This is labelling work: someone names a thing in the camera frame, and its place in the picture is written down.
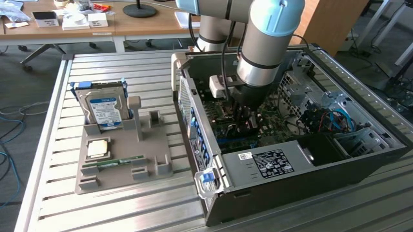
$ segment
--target gray carpet floor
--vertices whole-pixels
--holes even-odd
[[[369,13],[365,17],[361,17],[355,26],[355,33],[361,33],[365,28],[373,14]],[[362,45],[358,49],[369,50],[369,42],[374,37],[377,29],[371,31],[366,44]],[[190,39],[183,39],[183,46],[190,45]],[[129,42],[129,49],[127,51],[140,51],[140,50],[153,50],[153,49],[174,49],[179,48],[176,40],[153,40],[153,48],[147,48],[144,41]],[[413,33],[395,27],[390,34],[387,35],[385,41],[382,42],[381,54],[373,52],[373,55],[369,57],[371,62],[382,62],[389,65],[389,67],[397,69],[393,63],[402,54],[403,50],[407,48],[413,42]],[[115,52],[115,47],[111,42],[96,43],[97,49],[89,48],[87,43],[68,44],[63,45],[61,48],[67,53],[71,54],[88,54],[88,53],[105,53]],[[29,50],[33,51],[39,46],[28,46]],[[27,73],[21,70],[18,62],[28,55],[28,52],[21,52],[17,50],[17,46],[10,46],[6,53],[0,55],[0,108],[9,106],[24,106],[32,104],[33,102],[48,101],[56,74],[59,70],[59,60],[60,53],[49,49],[44,54],[41,54],[35,60],[29,62],[29,65],[33,67],[33,72]],[[350,70],[355,71],[362,67],[369,65],[363,60],[354,58],[349,53],[339,52],[335,56],[341,64]],[[406,77],[411,77],[413,67],[409,68]],[[377,71],[377,68],[369,67],[357,72],[357,77],[361,80],[377,80],[385,77],[385,75]],[[33,108],[33,111],[41,111],[45,109],[45,105],[37,108]],[[402,112],[406,118],[411,118],[411,113],[409,111]],[[20,202],[24,195],[24,187],[29,177],[31,166],[33,162],[33,157],[36,153],[37,142],[40,138],[40,132],[43,127],[45,115],[27,116],[25,121],[25,130],[24,133],[9,143],[5,144],[8,153],[14,159],[17,172],[21,179],[21,191],[18,196],[13,199],[10,205],[0,209],[0,231],[10,232],[13,231],[16,219],[18,215]],[[21,115],[9,116],[12,119],[21,119]],[[2,135],[12,127],[14,126],[10,122],[4,122],[0,120],[0,135]],[[0,176],[5,172],[6,165],[0,166]],[[9,172],[5,178],[0,181],[0,203],[6,201],[9,196],[13,195],[16,191],[16,179],[13,173]]]

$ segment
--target desk lamp base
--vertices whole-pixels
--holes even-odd
[[[123,13],[133,18],[147,18],[156,14],[156,9],[148,5],[140,5],[139,8],[137,4],[132,4],[123,7]]]

